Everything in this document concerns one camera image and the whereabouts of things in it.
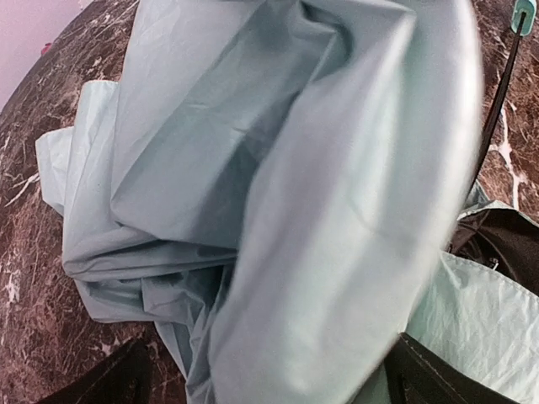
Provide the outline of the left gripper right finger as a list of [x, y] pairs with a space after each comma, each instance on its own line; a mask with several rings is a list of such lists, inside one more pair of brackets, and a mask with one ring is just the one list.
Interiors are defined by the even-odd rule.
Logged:
[[402, 332], [385, 371], [391, 403], [529, 401], [529, 351], [499, 332], [420, 340]]

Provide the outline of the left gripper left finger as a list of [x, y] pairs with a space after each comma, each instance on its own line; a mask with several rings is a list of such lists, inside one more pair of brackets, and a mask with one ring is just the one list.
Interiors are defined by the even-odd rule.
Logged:
[[152, 361], [142, 340], [131, 339], [70, 385], [40, 404], [148, 403]]

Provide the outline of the mint green folding umbrella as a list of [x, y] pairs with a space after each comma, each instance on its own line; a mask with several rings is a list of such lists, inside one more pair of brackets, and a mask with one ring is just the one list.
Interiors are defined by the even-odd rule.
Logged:
[[403, 335], [535, 403], [536, 294], [450, 252], [482, 95], [468, 1], [142, 1], [35, 143], [64, 271], [189, 403], [388, 403]]

